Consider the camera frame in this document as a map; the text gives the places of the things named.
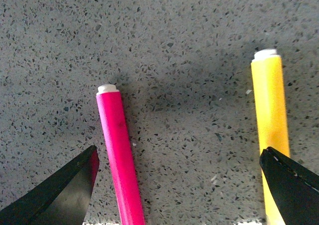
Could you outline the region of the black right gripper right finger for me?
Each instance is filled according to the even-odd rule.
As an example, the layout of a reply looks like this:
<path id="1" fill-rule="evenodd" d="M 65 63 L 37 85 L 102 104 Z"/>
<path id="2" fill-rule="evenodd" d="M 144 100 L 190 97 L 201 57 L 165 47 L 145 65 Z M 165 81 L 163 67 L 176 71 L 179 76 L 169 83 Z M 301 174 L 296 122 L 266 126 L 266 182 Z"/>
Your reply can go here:
<path id="1" fill-rule="evenodd" d="M 259 163 L 285 224 L 317 225 L 319 176 L 273 147 L 263 150 Z"/>

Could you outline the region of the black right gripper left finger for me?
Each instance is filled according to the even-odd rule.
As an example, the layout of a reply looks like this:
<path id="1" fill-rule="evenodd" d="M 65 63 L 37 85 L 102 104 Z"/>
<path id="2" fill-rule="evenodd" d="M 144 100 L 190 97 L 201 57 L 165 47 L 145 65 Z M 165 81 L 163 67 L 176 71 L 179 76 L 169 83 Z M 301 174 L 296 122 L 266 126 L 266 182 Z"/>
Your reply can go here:
<path id="1" fill-rule="evenodd" d="M 2 225 L 81 225 L 99 169 L 90 146 L 0 212 Z"/>

